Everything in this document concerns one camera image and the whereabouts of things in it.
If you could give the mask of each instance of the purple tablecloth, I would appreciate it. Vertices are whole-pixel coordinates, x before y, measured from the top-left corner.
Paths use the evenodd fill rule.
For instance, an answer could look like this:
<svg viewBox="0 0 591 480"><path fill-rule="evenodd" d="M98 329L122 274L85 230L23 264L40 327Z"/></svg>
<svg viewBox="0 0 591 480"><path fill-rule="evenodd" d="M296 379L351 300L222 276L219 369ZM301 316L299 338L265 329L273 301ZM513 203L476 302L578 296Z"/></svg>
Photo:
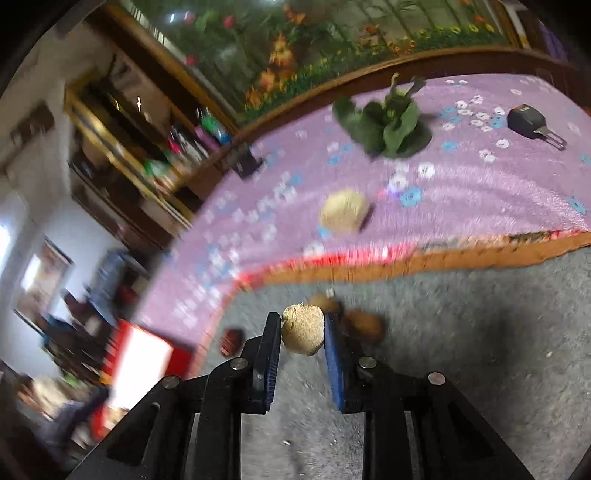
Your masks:
<svg viewBox="0 0 591 480"><path fill-rule="evenodd" d="M386 92L359 95L358 104ZM207 344L245 271L360 249L390 261L467 236L589 228L591 118L557 89L534 77L467 75L429 80L415 99L433 139L405 161L371 161L330 107L256 142L252 151L266 163L247 181L224 178L152 282L139 324ZM506 114L522 103L546 116L565 151L506 127ZM318 215L345 187L367 196L374 211L362 232L333 236Z"/></svg>

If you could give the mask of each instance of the blue gripper pad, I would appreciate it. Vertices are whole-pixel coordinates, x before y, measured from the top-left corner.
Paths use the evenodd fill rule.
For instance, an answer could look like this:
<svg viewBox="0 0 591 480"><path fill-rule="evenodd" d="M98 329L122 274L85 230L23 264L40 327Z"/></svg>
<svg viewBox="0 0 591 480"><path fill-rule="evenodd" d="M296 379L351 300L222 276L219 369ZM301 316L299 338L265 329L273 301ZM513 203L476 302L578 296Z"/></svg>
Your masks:
<svg viewBox="0 0 591 480"><path fill-rule="evenodd" d="M335 406L345 406L345 375L343 373L343 338L336 316L324 315L324 354L328 368L330 395Z"/></svg>

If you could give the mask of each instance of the metal screw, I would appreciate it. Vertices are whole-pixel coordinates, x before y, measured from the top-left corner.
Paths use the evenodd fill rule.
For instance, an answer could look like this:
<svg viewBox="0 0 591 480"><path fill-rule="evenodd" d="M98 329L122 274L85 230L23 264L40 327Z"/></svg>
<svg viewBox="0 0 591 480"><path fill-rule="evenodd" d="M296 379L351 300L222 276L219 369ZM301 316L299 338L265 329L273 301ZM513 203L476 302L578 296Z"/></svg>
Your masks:
<svg viewBox="0 0 591 480"><path fill-rule="evenodd" d="M232 370L242 370L243 368L248 367L248 360L246 360L246 358L242 358L241 356L238 358L233 358L230 360L230 367Z"/></svg>
<svg viewBox="0 0 591 480"><path fill-rule="evenodd" d="M359 359L359 366L361 368L373 368L377 365L375 358L371 356L363 356Z"/></svg>
<svg viewBox="0 0 591 480"><path fill-rule="evenodd" d="M445 377L439 372L431 372L428 378L431 385L443 385L445 383Z"/></svg>
<svg viewBox="0 0 591 480"><path fill-rule="evenodd" d="M179 383L181 383L181 379L175 375L169 375L162 379L162 386L166 388L166 390L176 387Z"/></svg>

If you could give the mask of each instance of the gray carpet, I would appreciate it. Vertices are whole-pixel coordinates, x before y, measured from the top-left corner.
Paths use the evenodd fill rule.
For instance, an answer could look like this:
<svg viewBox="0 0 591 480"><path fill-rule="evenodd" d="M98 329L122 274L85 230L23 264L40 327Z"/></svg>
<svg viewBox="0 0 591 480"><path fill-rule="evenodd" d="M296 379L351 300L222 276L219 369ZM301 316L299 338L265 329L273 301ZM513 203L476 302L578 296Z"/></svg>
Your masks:
<svg viewBox="0 0 591 480"><path fill-rule="evenodd" d="M260 335L267 312L333 286L347 308L388 319L368 353L400 373L443 372L535 478L561 480L591 443L589 260L581 249L528 268L270 287L241 294L222 326ZM222 361L216 341L204 372ZM243 478L359 479L362 426L335 412L323 349L310 358L282 349L271 412L243 421Z"/></svg>

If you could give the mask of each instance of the painting frame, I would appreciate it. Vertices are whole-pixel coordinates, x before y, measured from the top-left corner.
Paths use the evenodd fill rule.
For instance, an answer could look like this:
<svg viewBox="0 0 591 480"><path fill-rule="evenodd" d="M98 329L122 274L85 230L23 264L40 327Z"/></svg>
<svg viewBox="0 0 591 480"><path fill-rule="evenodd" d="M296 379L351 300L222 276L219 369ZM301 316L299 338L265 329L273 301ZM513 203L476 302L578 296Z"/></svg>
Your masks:
<svg viewBox="0 0 591 480"><path fill-rule="evenodd" d="M37 319L55 304L74 262L47 237L31 256L15 295L14 313L39 333Z"/></svg>

